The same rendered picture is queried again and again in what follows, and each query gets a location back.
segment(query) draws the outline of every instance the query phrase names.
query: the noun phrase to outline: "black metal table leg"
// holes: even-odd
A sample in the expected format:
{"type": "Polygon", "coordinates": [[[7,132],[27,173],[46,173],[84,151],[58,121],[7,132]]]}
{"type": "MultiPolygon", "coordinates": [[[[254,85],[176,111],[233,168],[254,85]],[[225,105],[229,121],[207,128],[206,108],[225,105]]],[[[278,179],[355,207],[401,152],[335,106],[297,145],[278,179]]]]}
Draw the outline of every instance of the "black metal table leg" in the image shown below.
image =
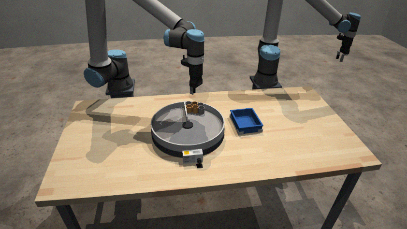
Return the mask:
{"type": "Polygon", "coordinates": [[[67,229],[81,229],[70,205],[57,206],[57,209],[67,229]]]}
{"type": "Polygon", "coordinates": [[[361,174],[361,172],[357,172],[347,175],[321,229],[332,229],[361,174]]]}

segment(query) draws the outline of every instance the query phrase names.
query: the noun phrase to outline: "brown floor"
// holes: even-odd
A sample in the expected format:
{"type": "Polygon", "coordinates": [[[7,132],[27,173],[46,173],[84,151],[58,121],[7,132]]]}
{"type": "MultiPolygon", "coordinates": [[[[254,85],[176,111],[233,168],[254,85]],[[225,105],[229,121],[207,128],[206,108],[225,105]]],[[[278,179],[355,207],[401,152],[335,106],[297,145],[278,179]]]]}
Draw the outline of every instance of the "brown floor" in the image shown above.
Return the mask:
{"type": "MultiPolygon", "coordinates": [[[[197,92],[251,89],[260,36],[207,37],[197,92]]],[[[407,228],[407,49],[357,35],[335,59],[336,35],[279,36],[283,87],[311,86],[382,162],[362,173],[334,228],[407,228]]],[[[161,40],[109,42],[126,51],[134,95],[188,93],[185,50],[161,40]]],[[[34,199],[76,100],[108,98],[83,77],[87,43],[0,49],[0,229],[65,228],[34,199]]],[[[337,176],[166,198],[73,205],[82,228],[320,228],[345,179],[337,176]],[[101,224],[95,224],[100,217],[101,224]]]]}

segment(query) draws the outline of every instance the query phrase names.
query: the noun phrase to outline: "round tray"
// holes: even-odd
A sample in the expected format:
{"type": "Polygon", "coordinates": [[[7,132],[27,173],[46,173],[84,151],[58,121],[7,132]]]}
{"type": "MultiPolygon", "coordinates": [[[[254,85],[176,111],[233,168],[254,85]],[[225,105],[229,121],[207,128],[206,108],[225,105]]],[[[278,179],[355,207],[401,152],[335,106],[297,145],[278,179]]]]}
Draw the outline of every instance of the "round tray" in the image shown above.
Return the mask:
{"type": "Polygon", "coordinates": [[[223,141],[225,122],[215,108],[204,104],[204,114],[187,114],[193,123],[184,128],[184,102],[161,108],[151,119],[151,136],[154,145],[162,152],[182,157],[182,151],[202,149],[203,154],[214,151],[223,141]]]}

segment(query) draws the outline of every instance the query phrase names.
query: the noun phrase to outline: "wooden table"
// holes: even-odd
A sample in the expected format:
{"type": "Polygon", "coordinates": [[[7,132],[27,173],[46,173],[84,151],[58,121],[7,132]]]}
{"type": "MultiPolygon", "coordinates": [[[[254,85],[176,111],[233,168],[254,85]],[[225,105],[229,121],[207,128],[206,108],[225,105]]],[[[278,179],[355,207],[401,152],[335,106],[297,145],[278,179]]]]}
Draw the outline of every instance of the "wooden table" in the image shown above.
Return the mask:
{"type": "Polygon", "coordinates": [[[35,203],[57,206],[68,228],[80,228],[70,207],[262,186],[348,174],[323,224],[332,228],[362,172],[380,161],[310,87],[77,101],[35,203]],[[225,120],[222,144],[203,168],[152,142],[151,117],[162,107],[198,101],[225,120]],[[238,135],[230,110],[253,108],[263,132],[238,135]]]}

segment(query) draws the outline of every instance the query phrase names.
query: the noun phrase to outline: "blue box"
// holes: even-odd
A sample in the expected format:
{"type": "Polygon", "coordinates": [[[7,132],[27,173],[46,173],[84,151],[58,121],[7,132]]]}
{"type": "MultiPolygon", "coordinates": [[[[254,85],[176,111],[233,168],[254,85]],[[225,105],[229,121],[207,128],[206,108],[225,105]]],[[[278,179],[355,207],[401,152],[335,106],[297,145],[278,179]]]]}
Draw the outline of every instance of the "blue box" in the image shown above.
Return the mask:
{"type": "Polygon", "coordinates": [[[253,108],[231,110],[230,117],[238,133],[254,133],[261,131],[263,128],[263,123],[257,117],[253,108]]]}

